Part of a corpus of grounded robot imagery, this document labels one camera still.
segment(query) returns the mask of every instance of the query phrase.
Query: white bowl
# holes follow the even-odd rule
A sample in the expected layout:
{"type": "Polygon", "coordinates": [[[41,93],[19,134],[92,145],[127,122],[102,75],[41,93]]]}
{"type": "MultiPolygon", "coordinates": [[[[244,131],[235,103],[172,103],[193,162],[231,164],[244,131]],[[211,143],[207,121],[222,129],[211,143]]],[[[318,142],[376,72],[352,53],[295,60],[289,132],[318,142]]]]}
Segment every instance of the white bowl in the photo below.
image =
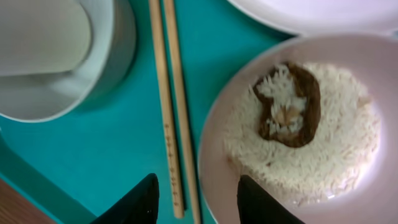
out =
{"type": "Polygon", "coordinates": [[[70,71],[90,49],[90,21],[75,0],[0,1],[0,21],[0,77],[70,71]]]}
{"type": "Polygon", "coordinates": [[[396,0],[228,0],[253,19],[291,34],[398,29],[396,0]]]}
{"type": "Polygon", "coordinates": [[[136,44],[128,0],[80,0],[92,28],[87,58],[67,73],[0,77],[0,114],[22,122],[58,118],[125,76],[136,44]]]}
{"type": "Polygon", "coordinates": [[[225,86],[201,136],[201,188],[219,223],[238,224],[239,177],[222,150],[223,123],[234,99],[275,63],[326,62],[348,68],[369,88],[382,116],[381,146],[369,175],[346,195],[318,205],[288,208],[306,224],[390,224],[398,220],[398,40],[371,34],[333,34],[292,39],[264,52],[225,86]]]}

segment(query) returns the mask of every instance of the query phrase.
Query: teal table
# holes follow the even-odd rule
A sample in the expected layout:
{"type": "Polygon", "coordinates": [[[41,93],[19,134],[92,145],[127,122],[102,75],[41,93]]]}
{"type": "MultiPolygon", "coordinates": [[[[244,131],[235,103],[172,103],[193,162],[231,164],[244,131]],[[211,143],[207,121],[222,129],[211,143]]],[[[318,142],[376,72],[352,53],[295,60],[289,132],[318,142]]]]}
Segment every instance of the teal table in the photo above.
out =
{"type": "MultiPolygon", "coordinates": [[[[147,174],[160,184],[158,223],[174,218],[146,0],[130,0],[138,47],[125,81],[101,100],[42,124],[0,119],[0,177],[61,223],[87,223],[147,174]]],[[[175,0],[193,146],[228,80],[247,62],[289,38],[258,24],[226,0],[175,0]]],[[[204,223],[215,223],[203,196],[204,223]]]]}

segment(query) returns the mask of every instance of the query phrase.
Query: table surface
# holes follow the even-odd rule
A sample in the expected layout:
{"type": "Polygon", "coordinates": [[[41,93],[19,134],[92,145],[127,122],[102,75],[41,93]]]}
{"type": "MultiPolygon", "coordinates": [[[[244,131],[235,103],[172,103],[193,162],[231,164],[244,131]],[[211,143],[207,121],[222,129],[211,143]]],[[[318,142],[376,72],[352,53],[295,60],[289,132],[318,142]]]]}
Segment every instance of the table surface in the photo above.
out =
{"type": "Polygon", "coordinates": [[[0,198],[0,223],[55,223],[3,180],[0,180],[0,198]]]}
{"type": "MultiPolygon", "coordinates": [[[[160,185],[158,223],[192,223],[183,169],[185,218],[176,220],[172,208],[148,2],[129,1],[138,41],[124,82],[55,121],[24,124],[0,118],[2,136],[26,163],[96,216],[153,172],[160,185]]],[[[290,36],[253,21],[227,0],[175,4],[197,155],[202,127],[220,90],[256,55],[290,36]]],[[[215,223],[203,196],[201,210],[204,223],[215,223]]]]}

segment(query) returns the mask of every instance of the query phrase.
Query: bowl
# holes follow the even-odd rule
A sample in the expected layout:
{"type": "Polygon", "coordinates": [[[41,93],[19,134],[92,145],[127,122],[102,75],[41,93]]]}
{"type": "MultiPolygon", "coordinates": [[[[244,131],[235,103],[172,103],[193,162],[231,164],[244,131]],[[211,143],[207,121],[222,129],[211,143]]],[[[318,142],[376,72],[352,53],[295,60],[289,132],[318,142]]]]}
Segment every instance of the bowl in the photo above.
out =
{"type": "Polygon", "coordinates": [[[1,1],[0,20],[0,77],[66,72],[90,49],[90,22],[76,1],[1,1]]]}
{"type": "Polygon", "coordinates": [[[105,94],[127,73],[136,44],[128,0],[79,0],[91,22],[92,43],[76,69],[56,74],[0,77],[0,114],[38,123],[105,94]]]}
{"type": "Polygon", "coordinates": [[[327,202],[287,209],[311,223],[396,223],[398,220],[398,40],[375,34],[324,34],[288,40],[242,68],[214,102],[201,136],[198,162],[201,189],[218,223],[240,223],[238,180],[222,151],[220,134],[235,98],[254,84],[258,74],[276,63],[332,63],[352,71],[369,88],[382,117],[381,145],[358,188],[327,202]]]}

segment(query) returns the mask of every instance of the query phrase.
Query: pink plate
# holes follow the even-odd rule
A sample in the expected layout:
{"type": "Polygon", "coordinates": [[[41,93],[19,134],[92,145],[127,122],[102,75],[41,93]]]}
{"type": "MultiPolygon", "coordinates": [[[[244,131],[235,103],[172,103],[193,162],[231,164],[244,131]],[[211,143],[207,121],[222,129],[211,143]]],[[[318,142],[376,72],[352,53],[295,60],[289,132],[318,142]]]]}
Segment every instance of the pink plate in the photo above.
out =
{"type": "Polygon", "coordinates": [[[198,170],[206,202],[218,223],[239,223],[238,178],[221,150],[220,132],[233,100],[275,63],[326,62],[350,69],[368,86],[382,115],[380,153],[365,184],[348,195],[303,208],[288,208],[307,224],[398,222],[398,40],[371,34],[292,39],[260,55],[226,85],[201,137],[198,170]]]}

